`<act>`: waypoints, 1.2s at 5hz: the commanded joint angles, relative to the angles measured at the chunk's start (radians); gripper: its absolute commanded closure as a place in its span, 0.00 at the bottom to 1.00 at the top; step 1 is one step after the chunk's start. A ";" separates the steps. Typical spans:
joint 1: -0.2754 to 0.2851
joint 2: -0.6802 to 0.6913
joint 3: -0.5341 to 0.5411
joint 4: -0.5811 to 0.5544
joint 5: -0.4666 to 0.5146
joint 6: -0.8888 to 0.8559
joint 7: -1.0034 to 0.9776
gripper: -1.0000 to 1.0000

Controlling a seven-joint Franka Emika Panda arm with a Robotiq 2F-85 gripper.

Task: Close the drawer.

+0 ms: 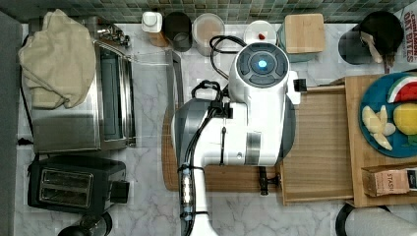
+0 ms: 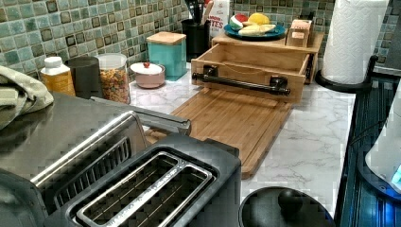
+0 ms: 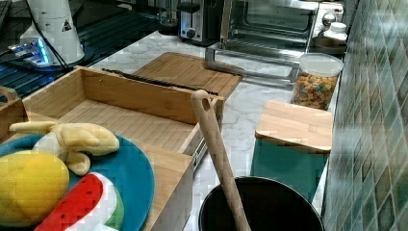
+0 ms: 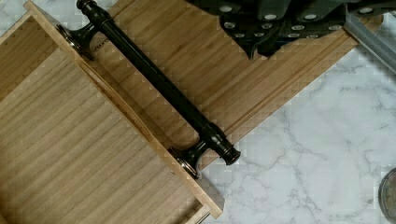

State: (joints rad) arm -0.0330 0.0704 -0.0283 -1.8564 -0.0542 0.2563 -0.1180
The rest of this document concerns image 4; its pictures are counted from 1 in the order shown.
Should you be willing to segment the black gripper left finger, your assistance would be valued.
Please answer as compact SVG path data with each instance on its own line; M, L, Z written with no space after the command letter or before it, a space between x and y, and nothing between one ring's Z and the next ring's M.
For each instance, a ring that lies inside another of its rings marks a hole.
M219 18L223 31L252 60L255 52L270 58L275 54L275 24L258 18L261 0L186 0Z

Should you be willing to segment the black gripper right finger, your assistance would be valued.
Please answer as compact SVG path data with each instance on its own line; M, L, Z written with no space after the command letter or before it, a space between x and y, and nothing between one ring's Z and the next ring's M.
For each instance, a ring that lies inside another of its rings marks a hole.
M258 0L257 6L257 17L274 25L257 48L265 57L298 38L315 39L338 31L346 22L345 0Z

